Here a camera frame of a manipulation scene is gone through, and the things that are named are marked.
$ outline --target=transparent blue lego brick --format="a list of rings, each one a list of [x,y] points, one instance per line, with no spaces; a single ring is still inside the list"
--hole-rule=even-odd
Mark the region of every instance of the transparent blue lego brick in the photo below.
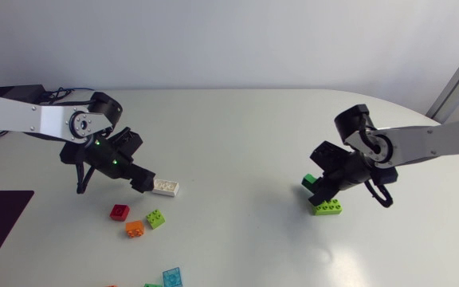
[[[164,271],[164,287],[182,287],[182,276],[180,276],[180,268]]]

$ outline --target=white table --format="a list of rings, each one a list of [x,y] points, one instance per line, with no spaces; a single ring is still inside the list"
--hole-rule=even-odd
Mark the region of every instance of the white table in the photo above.
[[[343,213],[314,217],[300,185],[321,170],[309,155],[341,145],[334,117],[367,104],[377,127],[434,125],[383,100],[328,90],[109,91],[118,130],[138,132],[135,163],[180,182],[176,198],[131,189],[96,172],[77,195],[62,143],[13,132],[0,139],[0,190],[35,196],[0,249],[0,286],[162,284],[179,266],[194,286],[459,285],[459,155],[399,167],[394,205],[364,185],[340,192]],[[79,92],[86,99],[91,93]],[[141,238],[112,221],[159,208]]]

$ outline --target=lime green lego brick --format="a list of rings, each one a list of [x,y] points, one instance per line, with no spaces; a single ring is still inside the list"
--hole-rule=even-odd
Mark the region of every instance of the lime green lego brick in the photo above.
[[[313,215],[340,214],[342,210],[343,208],[341,207],[341,203],[337,199],[312,207]]]
[[[310,175],[310,174],[306,174],[306,176],[302,179],[302,185],[311,190],[311,187],[312,185],[315,183],[316,181],[316,177]]]
[[[154,210],[149,215],[147,215],[147,220],[153,229],[159,227],[166,221],[164,220],[163,214],[160,213],[160,210]]]

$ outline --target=white wall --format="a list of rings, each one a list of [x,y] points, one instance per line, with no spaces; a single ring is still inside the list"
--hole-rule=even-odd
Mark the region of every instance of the white wall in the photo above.
[[[0,0],[0,85],[334,88],[426,112],[459,0]]]

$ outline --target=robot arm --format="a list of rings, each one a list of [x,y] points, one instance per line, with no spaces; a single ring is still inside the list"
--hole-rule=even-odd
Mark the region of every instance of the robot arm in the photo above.
[[[389,207],[393,199],[385,185],[396,182],[396,166],[459,154],[459,122],[377,129],[366,105],[359,104],[339,114],[335,125],[353,152],[323,142],[311,154],[311,159],[324,170],[323,177],[314,183],[303,182],[314,194],[309,199],[314,206],[332,199],[339,191],[364,183],[380,204]]]
[[[82,105],[28,104],[0,98],[0,130],[30,132],[82,144],[112,123],[102,113]]]
[[[418,163],[440,155],[459,155],[459,122],[434,127],[385,128],[369,131],[368,138],[380,146],[373,152],[354,132],[345,144],[370,155],[379,168]]]
[[[130,179],[139,192],[151,191],[155,173],[132,163],[132,155],[143,143],[139,135],[125,128],[108,138],[122,111],[117,101],[102,92],[93,93],[87,102],[58,105],[0,98],[0,130],[65,141],[60,157],[63,163],[76,166],[78,194],[84,193],[95,170],[112,179]],[[86,175],[84,163],[91,166]]]

